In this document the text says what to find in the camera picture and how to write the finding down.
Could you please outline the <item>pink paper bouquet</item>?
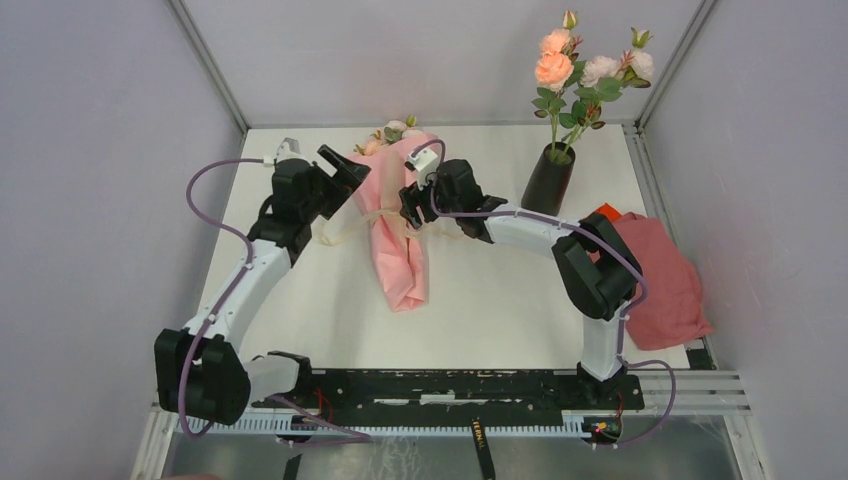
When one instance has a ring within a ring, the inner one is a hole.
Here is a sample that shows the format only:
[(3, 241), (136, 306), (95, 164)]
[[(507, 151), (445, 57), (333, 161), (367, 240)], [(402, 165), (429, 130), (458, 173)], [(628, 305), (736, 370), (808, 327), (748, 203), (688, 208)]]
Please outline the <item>pink paper bouquet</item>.
[(370, 168), (354, 194), (368, 219), (371, 254), (378, 282), (391, 311), (414, 310), (427, 302), (426, 260), (420, 240), (400, 216), (401, 189), (415, 183), (407, 155), (434, 136), (412, 118), (391, 120), (357, 145), (351, 159)]

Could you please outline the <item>cream printed ribbon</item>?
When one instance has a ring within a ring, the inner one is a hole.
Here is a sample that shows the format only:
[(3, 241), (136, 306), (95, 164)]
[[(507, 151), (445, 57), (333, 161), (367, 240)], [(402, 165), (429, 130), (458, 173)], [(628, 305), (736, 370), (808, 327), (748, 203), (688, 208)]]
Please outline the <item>cream printed ribbon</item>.
[(327, 234), (326, 227), (329, 225), (329, 222), (325, 221), (323, 224), (320, 224), (315, 228), (315, 231), (313, 233), (313, 239), (323, 246), (339, 246), (345, 241), (347, 241), (359, 230), (366, 229), (369, 225), (374, 224), (377, 220), (380, 219), (399, 220), (400, 225), (402, 227), (402, 232), (406, 232), (406, 220), (402, 218), (400, 213), (390, 208), (384, 208), (361, 215), (356, 220), (344, 226), (335, 235)]

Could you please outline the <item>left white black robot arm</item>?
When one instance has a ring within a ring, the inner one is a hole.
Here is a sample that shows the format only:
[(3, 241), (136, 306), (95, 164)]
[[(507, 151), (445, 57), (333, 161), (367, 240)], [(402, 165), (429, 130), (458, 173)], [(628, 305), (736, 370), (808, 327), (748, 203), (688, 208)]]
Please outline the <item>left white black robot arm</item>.
[(201, 212), (186, 189), (192, 212), (236, 236), (244, 250), (225, 284), (186, 324), (164, 329), (154, 342), (160, 406), (177, 414), (182, 431), (198, 438), (213, 426), (231, 426), (255, 402), (277, 394), (290, 407), (314, 394), (311, 362), (301, 355), (268, 353), (239, 357), (244, 337), (272, 289), (294, 267), (312, 238), (312, 224), (331, 218), (367, 179), (368, 166), (327, 145), (317, 153), (325, 171), (287, 139), (273, 156), (260, 159), (271, 170), (271, 193), (248, 232)]

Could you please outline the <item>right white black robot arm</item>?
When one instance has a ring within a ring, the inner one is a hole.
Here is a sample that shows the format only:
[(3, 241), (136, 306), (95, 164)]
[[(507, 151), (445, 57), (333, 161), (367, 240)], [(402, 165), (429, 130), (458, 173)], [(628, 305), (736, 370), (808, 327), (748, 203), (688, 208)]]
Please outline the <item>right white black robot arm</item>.
[(578, 396), (591, 408), (612, 401), (627, 374), (624, 324), (637, 288), (645, 282), (612, 223), (599, 213), (567, 222), (520, 209), (484, 194), (467, 161), (441, 161), (430, 149), (409, 155), (404, 166), (415, 180), (399, 192), (400, 213), (413, 228), (451, 218), (469, 238), (519, 247), (554, 261), (569, 300), (583, 316)]

